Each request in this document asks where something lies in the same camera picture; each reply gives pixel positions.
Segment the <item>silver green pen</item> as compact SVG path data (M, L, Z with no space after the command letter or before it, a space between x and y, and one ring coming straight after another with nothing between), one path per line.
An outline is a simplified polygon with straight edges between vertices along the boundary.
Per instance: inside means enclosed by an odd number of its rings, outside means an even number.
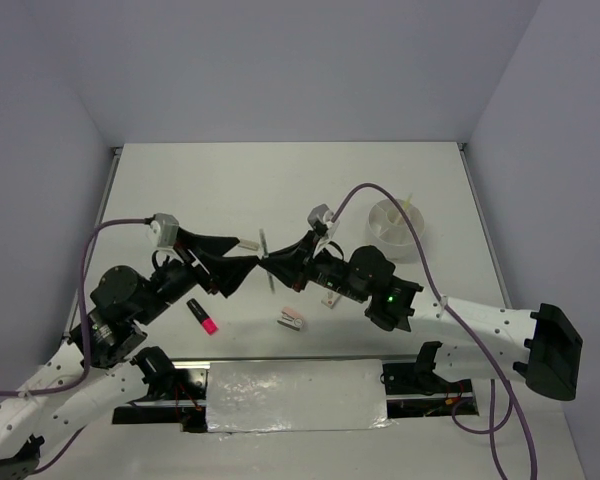
M259 228L259 241L262 250L262 259L267 259L269 257L269 249L264 228ZM276 290L273 275L268 270L266 270L266 273L270 291L272 294L275 294Z

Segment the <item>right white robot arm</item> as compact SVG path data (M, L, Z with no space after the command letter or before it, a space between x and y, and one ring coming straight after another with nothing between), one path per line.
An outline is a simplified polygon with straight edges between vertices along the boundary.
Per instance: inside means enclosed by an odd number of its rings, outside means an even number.
M319 249L311 234L260 265L296 292L315 283L365 304L365 316L382 330L411 333L422 344L414 371L426 391L504 376L546 398L576 397L583 339L555 305L515 310L437 295L396 276L394 264L374 246L343 260Z

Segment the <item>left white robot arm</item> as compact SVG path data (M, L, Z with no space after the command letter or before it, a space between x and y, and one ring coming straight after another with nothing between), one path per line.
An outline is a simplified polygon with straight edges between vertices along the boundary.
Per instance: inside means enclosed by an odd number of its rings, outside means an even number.
M235 237L171 227L157 243L170 253L151 276L126 265L107 270L90 295L78 295L81 320L68 340L19 389L0 392L0 479L45 471L44 451L71 444L110 410L176 392L177 369L161 348L144 346L142 326L196 286L232 295L260 262L229 256Z

